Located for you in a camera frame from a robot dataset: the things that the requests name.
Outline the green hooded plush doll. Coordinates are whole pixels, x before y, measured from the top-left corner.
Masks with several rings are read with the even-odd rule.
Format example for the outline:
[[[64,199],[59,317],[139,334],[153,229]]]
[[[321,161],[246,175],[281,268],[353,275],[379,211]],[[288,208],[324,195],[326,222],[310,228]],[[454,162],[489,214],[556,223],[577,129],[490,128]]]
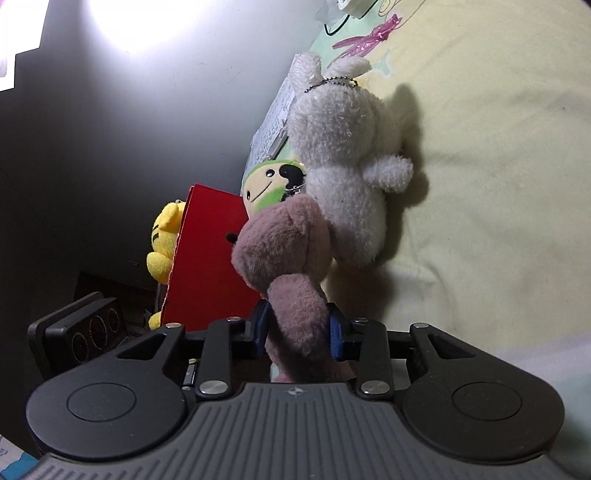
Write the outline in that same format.
[[[246,213],[252,217],[263,208],[304,191],[304,165],[296,160],[273,160],[250,170],[242,185],[242,199]]]

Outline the white power strip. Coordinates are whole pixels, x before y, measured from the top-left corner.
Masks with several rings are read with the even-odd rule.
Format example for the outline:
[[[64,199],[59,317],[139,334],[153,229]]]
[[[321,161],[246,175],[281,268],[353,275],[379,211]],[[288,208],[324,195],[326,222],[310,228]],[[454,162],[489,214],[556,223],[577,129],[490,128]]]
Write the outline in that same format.
[[[339,0],[339,11],[356,19],[363,18],[377,3],[377,0]]]

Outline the red cardboard box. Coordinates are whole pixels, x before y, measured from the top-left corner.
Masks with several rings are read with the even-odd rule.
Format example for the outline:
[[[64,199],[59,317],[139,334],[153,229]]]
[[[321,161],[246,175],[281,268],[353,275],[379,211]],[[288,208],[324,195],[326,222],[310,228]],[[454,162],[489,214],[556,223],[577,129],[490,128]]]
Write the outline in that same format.
[[[259,293],[231,264],[233,243],[249,220],[238,195],[195,184],[183,213],[163,300],[163,325],[205,330],[216,320],[249,317]]]

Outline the yellow tiger plush toy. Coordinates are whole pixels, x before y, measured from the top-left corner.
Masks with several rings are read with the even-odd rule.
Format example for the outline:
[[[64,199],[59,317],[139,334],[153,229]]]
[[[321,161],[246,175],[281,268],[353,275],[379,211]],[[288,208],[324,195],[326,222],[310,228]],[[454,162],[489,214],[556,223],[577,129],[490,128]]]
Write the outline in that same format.
[[[166,285],[169,280],[185,205],[182,200],[167,203],[153,222],[150,234],[152,250],[146,256],[146,266],[159,285]]]

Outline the handwritten paper notebook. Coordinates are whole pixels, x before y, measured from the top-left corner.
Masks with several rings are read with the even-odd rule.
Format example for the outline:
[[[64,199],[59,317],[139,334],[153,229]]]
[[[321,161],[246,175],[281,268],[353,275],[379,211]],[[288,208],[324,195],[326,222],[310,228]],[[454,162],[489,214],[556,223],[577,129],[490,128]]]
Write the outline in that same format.
[[[249,165],[273,160],[279,155],[284,143],[287,142],[287,116],[293,101],[294,90],[286,78],[271,102],[259,130],[252,137]]]

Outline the cartoon bear bed sheet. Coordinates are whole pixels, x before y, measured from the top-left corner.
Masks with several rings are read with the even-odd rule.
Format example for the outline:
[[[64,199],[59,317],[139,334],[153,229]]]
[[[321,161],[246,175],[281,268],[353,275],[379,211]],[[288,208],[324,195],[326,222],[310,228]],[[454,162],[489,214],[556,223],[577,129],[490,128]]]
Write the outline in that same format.
[[[552,455],[590,475],[590,5],[382,1],[336,37],[391,16],[363,86],[407,122],[412,184],[389,201],[369,269],[325,293],[392,329],[435,325],[551,383],[566,421]]]

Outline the mauve plush toy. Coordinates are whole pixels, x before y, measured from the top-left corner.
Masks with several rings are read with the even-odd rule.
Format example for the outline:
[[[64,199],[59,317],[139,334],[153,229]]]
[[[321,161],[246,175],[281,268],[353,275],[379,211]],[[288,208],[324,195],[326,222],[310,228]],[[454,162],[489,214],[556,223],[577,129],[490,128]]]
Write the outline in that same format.
[[[328,300],[321,282],[332,263],[331,236],[317,201],[300,194],[257,212],[238,234],[231,263],[270,302],[266,352],[280,383],[348,381],[347,361],[332,358]]]

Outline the grey white bunny plush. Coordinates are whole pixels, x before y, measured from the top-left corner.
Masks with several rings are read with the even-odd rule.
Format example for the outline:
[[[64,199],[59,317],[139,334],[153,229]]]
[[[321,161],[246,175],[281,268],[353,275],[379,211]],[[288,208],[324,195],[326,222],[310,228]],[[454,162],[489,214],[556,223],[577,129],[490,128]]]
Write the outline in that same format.
[[[402,156],[400,122],[386,103],[359,85],[370,71],[363,57],[322,66],[314,52],[294,56],[287,80],[294,101],[287,135],[307,170],[305,187],[322,210],[335,260],[372,264],[387,235],[386,196],[402,193],[413,162]]]

